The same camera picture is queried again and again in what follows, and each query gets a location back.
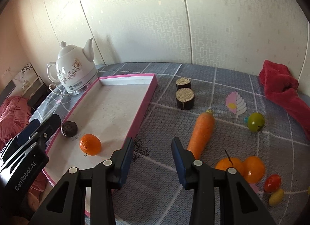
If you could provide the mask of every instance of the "red cloth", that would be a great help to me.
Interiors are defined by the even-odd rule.
[[[26,98],[13,96],[3,102],[0,106],[0,150],[29,124],[30,117],[31,111]],[[46,176],[40,172],[29,192],[39,199],[40,193],[45,190],[45,185]]]
[[[265,60],[259,80],[264,85],[266,98],[283,107],[300,123],[310,140],[310,108],[298,97],[298,81],[292,77],[288,67]]]

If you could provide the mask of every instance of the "pink tray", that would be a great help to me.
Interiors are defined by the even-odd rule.
[[[47,155],[50,160],[44,168],[48,180],[55,186],[62,175],[73,166],[80,170],[96,166],[120,149],[127,137],[137,135],[148,104],[155,91],[155,74],[130,74],[98,78],[77,101],[64,121],[74,121],[78,133],[65,138],[56,132]],[[80,138],[91,133],[102,144],[96,156],[84,156]],[[90,189],[86,191],[85,213],[89,215]]]

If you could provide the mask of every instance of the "kettle spout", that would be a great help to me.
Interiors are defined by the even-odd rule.
[[[90,62],[94,61],[94,50],[93,50],[92,41],[93,41],[92,38],[87,40],[86,45],[83,48],[83,53],[85,57],[87,58],[87,60],[89,60]]]

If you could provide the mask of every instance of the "wallpaper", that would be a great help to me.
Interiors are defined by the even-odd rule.
[[[15,29],[12,5],[7,4],[0,15],[0,92],[29,62]]]
[[[295,0],[13,2],[19,37],[42,72],[60,41],[84,46],[91,37],[96,64],[193,63],[257,75],[269,59],[298,78],[306,55],[307,19]]]
[[[303,63],[303,68],[300,72],[300,76],[298,78],[299,87],[298,90],[302,91],[304,94],[310,96],[310,52],[309,52],[309,32],[310,32],[310,24],[308,23],[308,44],[306,49],[306,57]]]
[[[298,77],[308,29],[295,0],[187,0],[187,6],[193,63],[258,74],[269,59]]]

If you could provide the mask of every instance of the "gray checkered tablecloth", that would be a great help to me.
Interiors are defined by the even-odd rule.
[[[266,176],[281,175],[285,195],[281,204],[269,207],[268,196],[263,194],[266,176],[257,184],[258,195],[277,224],[293,224],[308,200],[310,142],[283,108],[265,98],[257,76],[191,64],[120,63],[97,68],[100,76],[156,73],[158,80],[135,140],[134,162],[127,182],[113,194],[117,224],[189,223],[193,192],[179,184],[170,145],[173,137],[179,137],[187,147],[197,116],[208,108],[214,111],[216,126],[201,160],[213,167],[225,157],[224,149],[241,160],[259,156],[265,163]],[[179,110],[176,105],[175,81],[179,77],[191,79],[195,92],[195,106],[189,111]],[[247,105],[247,111],[237,119],[225,105],[227,95],[233,91]],[[63,120],[80,96],[61,98],[50,94],[32,119],[42,121],[56,113]],[[266,119],[260,134],[251,133],[243,121],[256,111]],[[215,193],[215,224],[220,224],[217,189]]]

